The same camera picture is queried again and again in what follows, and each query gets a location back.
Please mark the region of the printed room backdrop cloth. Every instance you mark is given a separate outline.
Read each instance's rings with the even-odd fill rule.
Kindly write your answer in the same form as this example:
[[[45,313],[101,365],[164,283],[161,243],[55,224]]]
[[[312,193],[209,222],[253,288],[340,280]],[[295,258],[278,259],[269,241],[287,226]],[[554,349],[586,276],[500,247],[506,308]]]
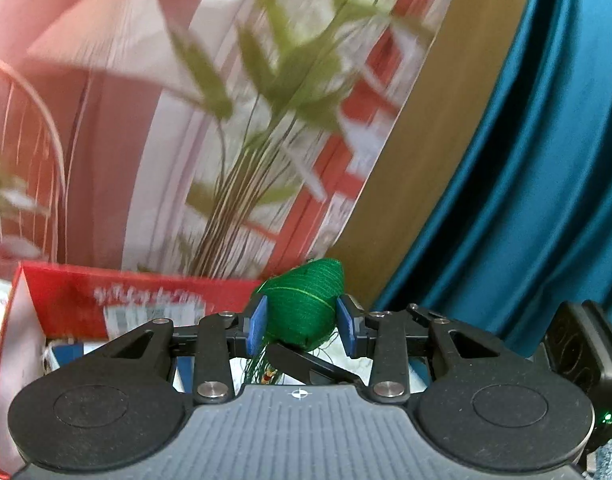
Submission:
[[[0,278],[323,256],[450,4],[0,0]]]

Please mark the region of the teal curtain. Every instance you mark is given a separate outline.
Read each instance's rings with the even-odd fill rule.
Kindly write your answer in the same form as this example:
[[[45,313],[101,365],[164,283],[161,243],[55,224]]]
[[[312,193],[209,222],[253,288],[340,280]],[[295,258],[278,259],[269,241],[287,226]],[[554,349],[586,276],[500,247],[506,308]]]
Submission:
[[[440,202],[376,300],[530,354],[563,301],[612,323],[612,0],[527,0]]]

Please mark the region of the green knitted ball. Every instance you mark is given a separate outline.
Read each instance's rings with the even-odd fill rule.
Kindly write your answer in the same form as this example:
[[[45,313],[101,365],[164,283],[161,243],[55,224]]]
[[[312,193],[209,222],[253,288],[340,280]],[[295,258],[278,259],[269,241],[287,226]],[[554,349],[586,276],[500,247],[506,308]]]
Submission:
[[[344,269],[336,259],[308,261],[264,281],[255,292],[267,299],[267,324],[259,355],[244,368],[244,382],[273,385],[282,373],[266,357],[270,344],[311,352],[330,340],[336,300],[345,292]]]

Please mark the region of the red cardboard box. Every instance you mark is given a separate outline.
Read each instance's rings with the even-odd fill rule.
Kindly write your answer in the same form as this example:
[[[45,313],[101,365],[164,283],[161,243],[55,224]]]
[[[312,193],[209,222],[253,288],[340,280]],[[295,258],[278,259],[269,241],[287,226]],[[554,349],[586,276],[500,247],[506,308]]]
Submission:
[[[23,262],[16,270],[0,323],[0,479],[23,466],[8,429],[8,409],[21,388],[44,374],[52,339],[116,337],[117,311],[143,318],[168,315],[178,325],[221,311],[240,312],[256,280],[185,278]]]

